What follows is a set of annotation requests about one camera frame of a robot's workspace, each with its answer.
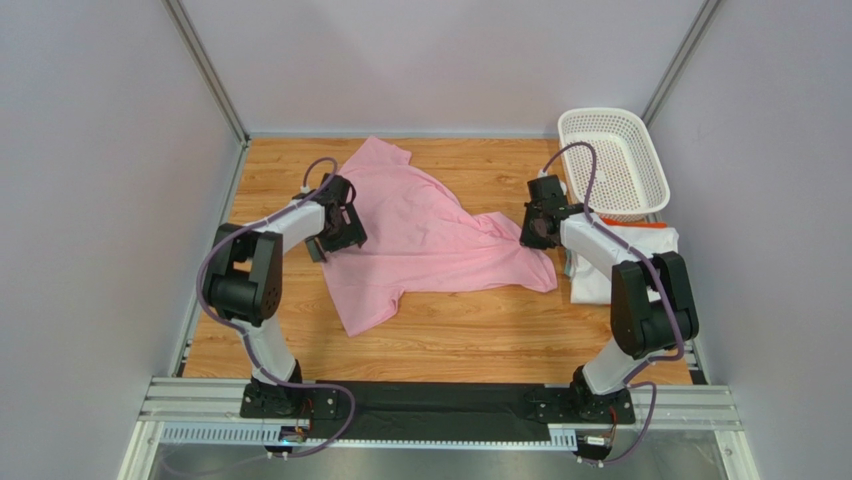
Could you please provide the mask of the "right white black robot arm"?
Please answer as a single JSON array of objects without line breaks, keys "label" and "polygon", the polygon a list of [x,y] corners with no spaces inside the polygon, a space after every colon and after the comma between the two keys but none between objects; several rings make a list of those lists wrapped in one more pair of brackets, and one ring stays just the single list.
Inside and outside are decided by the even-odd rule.
[{"label": "right white black robot arm", "polygon": [[570,203],[555,175],[527,187],[521,245],[577,253],[611,284],[612,338],[580,369],[588,390],[608,395],[652,363],[681,359],[699,330],[684,258],[674,251],[646,254],[628,243],[588,206]]}]

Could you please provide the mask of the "pink t shirt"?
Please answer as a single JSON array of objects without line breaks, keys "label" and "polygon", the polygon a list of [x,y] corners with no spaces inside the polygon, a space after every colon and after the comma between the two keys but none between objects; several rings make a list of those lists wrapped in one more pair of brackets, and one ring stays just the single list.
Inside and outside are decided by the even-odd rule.
[{"label": "pink t shirt", "polygon": [[395,316],[408,292],[459,293],[519,285],[558,286],[552,260],[521,245],[505,214],[470,214],[456,195],[411,165],[411,153],[369,137],[344,163],[367,240],[334,252],[323,266],[346,334],[360,335]]}]

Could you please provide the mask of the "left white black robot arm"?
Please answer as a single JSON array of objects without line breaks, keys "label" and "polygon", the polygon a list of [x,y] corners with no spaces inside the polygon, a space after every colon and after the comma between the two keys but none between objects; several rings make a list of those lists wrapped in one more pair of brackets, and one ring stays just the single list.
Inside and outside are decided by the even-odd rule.
[{"label": "left white black robot arm", "polygon": [[239,336],[252,365],[247,395],[292,402],[303,391],[301,369],[281,332],[277,311],[283,256],[305,244],[314,262],[361,247],[367,234],[354,207],[356,190],[327,174],[319,188],[302,192],[280,212],[251,225],[221,225],[197,279],[200,304]]}]

